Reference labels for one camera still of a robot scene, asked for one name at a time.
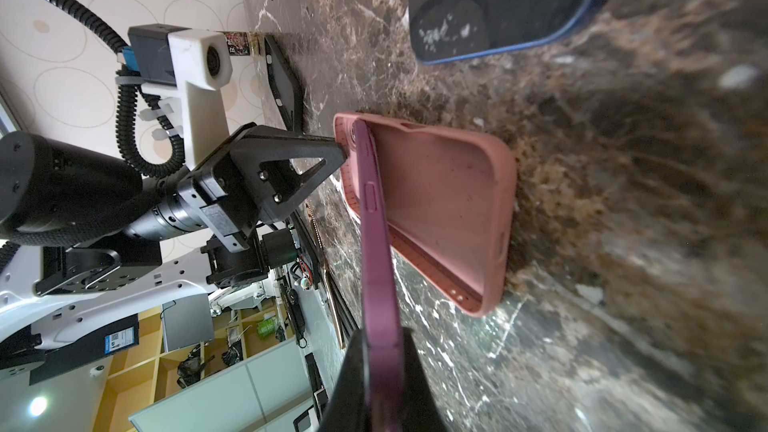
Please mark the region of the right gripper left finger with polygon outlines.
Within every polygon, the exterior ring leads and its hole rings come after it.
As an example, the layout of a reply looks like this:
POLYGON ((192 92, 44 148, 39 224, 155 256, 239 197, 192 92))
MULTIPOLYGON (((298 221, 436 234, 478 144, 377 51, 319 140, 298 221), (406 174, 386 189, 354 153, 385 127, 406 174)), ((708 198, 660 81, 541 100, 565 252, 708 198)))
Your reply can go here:
POLYGON ((365 432, 368 430, 365 331, 351 336, 332 397, 325 408, 319 431, 365 432))

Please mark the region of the pink phone case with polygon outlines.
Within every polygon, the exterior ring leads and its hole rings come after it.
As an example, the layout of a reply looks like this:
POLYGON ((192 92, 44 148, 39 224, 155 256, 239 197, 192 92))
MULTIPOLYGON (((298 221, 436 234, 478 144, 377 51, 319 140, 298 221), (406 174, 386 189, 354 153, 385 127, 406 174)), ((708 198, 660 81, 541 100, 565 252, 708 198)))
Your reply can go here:
POLYGON ((347 155, 343 194, 354 215, 362 210, 357 121, 372 135, 394 250, 465 314, 487 315, 504 289, 514 153, 490 134, 338 113, 334 135, 347 155))

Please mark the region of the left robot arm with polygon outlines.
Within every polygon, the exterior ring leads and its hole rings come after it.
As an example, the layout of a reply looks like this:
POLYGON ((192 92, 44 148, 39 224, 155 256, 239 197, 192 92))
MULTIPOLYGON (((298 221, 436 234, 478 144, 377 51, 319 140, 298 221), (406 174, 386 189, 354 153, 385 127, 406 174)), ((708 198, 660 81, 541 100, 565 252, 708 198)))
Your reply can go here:
POLYGON ((122 37, 77 0, 45 1, 120 61, 118 155, 2 138, 1 373, 32 383, 136 345, 147 308, 313 255, 297 209, 346 159, 326 137, 228 130, 224 33, 148 24, 122 37))

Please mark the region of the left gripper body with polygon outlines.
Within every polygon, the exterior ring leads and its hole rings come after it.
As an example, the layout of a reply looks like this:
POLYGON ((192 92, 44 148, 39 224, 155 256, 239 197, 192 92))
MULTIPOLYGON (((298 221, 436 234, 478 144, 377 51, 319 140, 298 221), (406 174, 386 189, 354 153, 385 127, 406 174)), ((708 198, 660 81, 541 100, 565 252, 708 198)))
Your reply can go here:
POLYGON ((240 252, 259 225, 282 220, 282 159, 272 150, 222 150, 145 188, 157 200, 125 228, 131 238, 160 242, 206 229, 240 252))

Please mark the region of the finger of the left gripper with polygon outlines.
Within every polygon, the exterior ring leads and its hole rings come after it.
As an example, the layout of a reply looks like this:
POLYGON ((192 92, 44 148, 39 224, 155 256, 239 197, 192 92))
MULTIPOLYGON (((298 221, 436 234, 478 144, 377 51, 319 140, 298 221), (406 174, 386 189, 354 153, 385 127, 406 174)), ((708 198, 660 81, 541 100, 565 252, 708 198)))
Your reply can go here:
POLYGON ((329 137, 268 126, 243 126, 227 140, 234 183, 227 189, 227 216, 235 225, 287 219, 346 161, 329 137))

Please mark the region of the purple-edged phone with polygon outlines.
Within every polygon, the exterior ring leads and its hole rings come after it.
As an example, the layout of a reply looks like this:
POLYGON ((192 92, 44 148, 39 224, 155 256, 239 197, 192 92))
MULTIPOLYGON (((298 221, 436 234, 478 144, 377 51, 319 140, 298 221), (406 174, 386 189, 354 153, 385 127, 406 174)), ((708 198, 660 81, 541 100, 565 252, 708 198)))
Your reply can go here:
POLYGON ((391 257, 389 228, 373 135, 353 123, 361 220, 361 292, 368 421, 372 431, 402 429, 403 332, 391 257))

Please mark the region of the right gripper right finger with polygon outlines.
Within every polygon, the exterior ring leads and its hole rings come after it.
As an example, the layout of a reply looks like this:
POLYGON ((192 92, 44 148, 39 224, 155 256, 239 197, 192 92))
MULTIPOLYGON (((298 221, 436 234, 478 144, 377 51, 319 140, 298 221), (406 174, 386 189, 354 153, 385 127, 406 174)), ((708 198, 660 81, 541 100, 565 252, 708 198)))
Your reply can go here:
POLYGON ((412 330, 403 328, 404 392, 402 430, 409 432, 446 432, 433 398, 426 374, 412 337, 412 330))

